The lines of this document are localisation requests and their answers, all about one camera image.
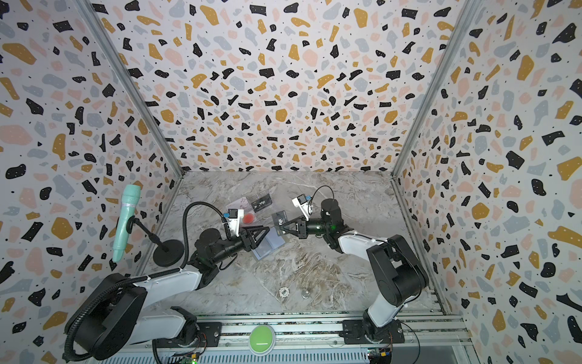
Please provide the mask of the black VIP credit card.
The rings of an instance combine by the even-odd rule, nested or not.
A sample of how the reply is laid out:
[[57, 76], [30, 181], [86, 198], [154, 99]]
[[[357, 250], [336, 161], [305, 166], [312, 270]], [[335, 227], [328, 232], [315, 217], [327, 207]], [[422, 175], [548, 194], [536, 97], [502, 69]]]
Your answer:
[[275, 212], [274, 214], [271, 215], [271, 218], [273, 220], [274, 228], [276, 230], [277, 235], [278, 236], [285, 235], [286, 232], [281, 229], [281, 226], [283, 224], [286, 224], [288, 222], [288, 218], [286, 216], [286, 212], [284, 210], [283, 211], [279, 211], [279, 212]]

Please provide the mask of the red circle credit card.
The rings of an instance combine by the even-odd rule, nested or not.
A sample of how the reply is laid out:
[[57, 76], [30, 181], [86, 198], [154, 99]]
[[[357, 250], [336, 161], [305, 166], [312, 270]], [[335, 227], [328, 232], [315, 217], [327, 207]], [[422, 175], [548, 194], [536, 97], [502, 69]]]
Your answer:
[[256, 216], [252, 213], [245, 214], [242, 222], [251, 225], [256, 220]]

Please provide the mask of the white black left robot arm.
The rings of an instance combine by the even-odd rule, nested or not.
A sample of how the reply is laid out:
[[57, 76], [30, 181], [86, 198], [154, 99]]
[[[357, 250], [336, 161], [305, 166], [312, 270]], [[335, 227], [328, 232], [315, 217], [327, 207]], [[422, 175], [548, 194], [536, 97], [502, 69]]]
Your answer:
[[74, 362], [108, 359], [128, 344], [147, 341], [171, 340], [181, 347], [198, 344], [205, 335], [191, 312], [180, 306], [158, 315], [146, 315], [143, 310], [207, 287], [225, 269], [224, 260], [233, 262], [239, 252], [257, 249], [269, 230], [242, 227], [238, 235], [224, 239], [219, 230], [210, 228], [196, 241], [189, 268], [135, 278], [109, 275], [66, 324], [63, 358]]

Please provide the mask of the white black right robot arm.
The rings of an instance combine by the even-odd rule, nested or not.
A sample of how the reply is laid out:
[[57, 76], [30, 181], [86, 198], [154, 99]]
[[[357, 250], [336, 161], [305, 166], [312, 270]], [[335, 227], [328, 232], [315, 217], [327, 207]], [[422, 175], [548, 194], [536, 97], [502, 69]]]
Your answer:
[[292, 203], [303, 215], [283, 223], [283, 232], [302, 240], [315, 235], [332, 250], [359, 257], [371, 265], [379, 294], [362, 319], [344, 327], [343, 337], [372, 343], [390, 338], [390, 330], [399, 327], [396, 317], [402, 308], [416, 300], [429, 284], [426, 271], [406, 239], [398, 234], [372, 238], [354, 231], [344, 223], [334, 198], [322, 201], [318, 218], [312, 217], [311, 197], [302, 194]]

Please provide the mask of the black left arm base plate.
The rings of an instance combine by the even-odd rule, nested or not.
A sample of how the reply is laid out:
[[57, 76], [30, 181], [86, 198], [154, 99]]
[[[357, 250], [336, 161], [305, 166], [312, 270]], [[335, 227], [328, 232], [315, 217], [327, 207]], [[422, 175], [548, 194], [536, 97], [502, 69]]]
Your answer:
[[186, 323], [176, 338], [158, 339], [158, 348], [201, 350], [218, 347], [223, 325], [221, 322]]

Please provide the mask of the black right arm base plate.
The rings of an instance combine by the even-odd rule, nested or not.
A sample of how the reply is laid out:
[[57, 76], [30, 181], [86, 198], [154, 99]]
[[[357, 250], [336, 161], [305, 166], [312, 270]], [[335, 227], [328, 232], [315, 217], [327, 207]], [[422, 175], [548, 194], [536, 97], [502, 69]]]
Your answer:
[[393, 320], [383, 327], [376, 327], [372, 322], [363, 318], [358, 320], [342, 321], [339, 336], [345, 344], [403, 344], [405, 337], [401, 321]]

